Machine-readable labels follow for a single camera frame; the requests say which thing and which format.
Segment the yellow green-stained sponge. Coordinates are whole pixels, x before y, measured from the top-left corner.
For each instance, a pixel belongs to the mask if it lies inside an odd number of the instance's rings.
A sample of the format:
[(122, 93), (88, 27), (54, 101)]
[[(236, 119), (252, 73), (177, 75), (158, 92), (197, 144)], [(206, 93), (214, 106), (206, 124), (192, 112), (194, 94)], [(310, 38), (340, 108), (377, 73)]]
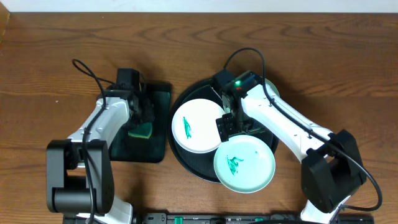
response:
[(132, 138), (149, 139), (152, 135), (152, 130), (152, 123), (143, 123), (128, 131), (128, 135)]

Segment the white plate with green stain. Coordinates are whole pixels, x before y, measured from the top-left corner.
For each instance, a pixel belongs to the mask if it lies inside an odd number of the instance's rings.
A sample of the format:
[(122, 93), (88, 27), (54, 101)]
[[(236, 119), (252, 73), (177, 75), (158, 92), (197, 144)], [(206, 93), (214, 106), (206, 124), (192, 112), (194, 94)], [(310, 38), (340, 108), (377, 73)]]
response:
[(187, 101), (173, 115), (173, 137), (188, 152), (204, 154), (214, 151), (221, 144), (216, 120), (224, 114), (224, 109), (214, 101)]

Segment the mint plate with green stain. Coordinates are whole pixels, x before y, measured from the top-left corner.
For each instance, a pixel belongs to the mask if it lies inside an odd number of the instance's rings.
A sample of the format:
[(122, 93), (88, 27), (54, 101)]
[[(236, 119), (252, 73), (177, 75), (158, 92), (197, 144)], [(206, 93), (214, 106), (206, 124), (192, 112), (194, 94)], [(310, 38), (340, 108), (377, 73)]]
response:
[(213, 166), (225, 187), (241, 194), (251, 194), (271, 182), (276, 163), (266, 143), (254, 136), (239, 135), (221, 143)]

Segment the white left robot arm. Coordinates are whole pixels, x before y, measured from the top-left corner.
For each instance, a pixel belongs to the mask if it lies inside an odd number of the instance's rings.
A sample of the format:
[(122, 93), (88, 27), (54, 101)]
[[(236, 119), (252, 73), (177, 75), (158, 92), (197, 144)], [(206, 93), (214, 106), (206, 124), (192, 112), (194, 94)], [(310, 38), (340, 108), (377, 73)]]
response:
[(46, 148), (48, 209), (86, 223), (131, 223), (132, 205), (114, 193), (109, 147), (121, 128), (153, 120), (154, 106), (143, 92), (107, 90), (99, 95), (82, 126)]

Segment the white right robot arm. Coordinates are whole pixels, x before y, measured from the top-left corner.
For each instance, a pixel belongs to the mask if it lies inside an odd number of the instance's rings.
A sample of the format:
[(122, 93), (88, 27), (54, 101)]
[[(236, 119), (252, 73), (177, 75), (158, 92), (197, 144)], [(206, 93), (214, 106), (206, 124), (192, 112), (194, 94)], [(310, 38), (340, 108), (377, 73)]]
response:
[(346, 130), (333, 133), (313, 123), (279, 97), (269, 84), (233, 84), (219, 93), (227, 113), (217, 119), (223, 142), (249, 132), (256, 121), (281, 140), (301, 163), (308, 198), (300, 219), (331, 223), (367, 181), (358, 145)]

